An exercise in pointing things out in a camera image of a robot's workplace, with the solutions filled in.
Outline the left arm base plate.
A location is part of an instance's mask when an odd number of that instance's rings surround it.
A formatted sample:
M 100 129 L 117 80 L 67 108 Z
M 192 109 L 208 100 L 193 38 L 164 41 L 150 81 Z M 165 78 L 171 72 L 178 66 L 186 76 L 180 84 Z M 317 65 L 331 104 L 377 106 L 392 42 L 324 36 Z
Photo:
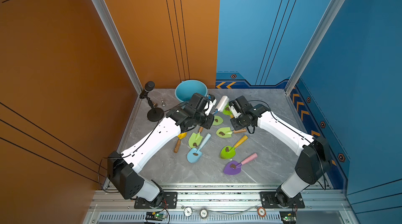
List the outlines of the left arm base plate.
M 137 197 L 134 204 L 134 209 L 176 209 L 178 202 L 178 193 L 167 191 L 156 196 L 152 201 L 147 201 L 145 198 Z

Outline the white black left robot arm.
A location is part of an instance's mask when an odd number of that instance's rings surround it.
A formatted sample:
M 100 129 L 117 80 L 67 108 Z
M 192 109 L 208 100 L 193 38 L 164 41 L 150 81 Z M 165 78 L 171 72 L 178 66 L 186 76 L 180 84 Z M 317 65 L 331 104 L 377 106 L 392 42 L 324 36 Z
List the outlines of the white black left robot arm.
M 170 140 L 201 126 L 209 129 L 214 121 L 213 107 L 217 100 L 213 95 L 193 94 L 185 105 L 171 108 L 162 120 L 136 144 L 118 153 L 109 154 L 107 178 L 122 197 L 143 198 L 152 206 L 163 201 L 163 189 L 153 180 L 143 178 L 139 173 L 146 163 Z

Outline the green trowel yellow blue handle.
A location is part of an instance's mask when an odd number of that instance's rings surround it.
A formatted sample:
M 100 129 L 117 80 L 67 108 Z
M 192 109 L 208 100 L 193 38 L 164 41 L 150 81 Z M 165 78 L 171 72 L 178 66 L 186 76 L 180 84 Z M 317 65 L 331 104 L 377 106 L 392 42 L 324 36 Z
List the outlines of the green trowel yellow blue handle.
M 223 110 L 223 114 L 229 116 L 230 118 L 234 118 L 233 113 L 230 110 L 229 105 L 227 104 Z

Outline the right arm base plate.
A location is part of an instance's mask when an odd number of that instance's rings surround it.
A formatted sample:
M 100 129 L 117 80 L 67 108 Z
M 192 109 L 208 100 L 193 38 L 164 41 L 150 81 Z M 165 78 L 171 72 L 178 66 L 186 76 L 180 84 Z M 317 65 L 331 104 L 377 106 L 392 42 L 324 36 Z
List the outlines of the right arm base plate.
M 295 197 L 289 198 L 284 193 L 278 192 L 260 192 L 260 200 L 263 208 L 305 208 L 301 193 Z

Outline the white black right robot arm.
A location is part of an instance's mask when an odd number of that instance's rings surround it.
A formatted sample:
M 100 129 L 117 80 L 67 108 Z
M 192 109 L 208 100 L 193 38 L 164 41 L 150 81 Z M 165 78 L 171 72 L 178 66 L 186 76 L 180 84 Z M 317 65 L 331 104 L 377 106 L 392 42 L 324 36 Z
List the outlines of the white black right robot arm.
M 331 169 L 330 146 L 322 136 L 314 137 L 296 129 L 275 115 L 267 103 L 251 105 L 240 96 L 228 102 L 236 130 L 259 127 L 286 144 L 297 156 L 294 172 L 276 190 L 275 201 L 285 208 L 310 185 L 314 185 Z

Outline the white cleaning brush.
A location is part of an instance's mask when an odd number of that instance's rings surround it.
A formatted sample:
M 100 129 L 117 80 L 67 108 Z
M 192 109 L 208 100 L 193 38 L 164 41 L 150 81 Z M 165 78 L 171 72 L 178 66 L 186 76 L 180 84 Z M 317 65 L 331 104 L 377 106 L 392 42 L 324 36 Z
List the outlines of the white cleaning brush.
M 229 102 L 229 97 L 224 95 L 221 100 L 219 101 L 219 103 L 216 106 L 216 109 L 213 112 L 213 115 L 217 114 L 218 112 L 223 112 L 225 107 L 227 106 Z

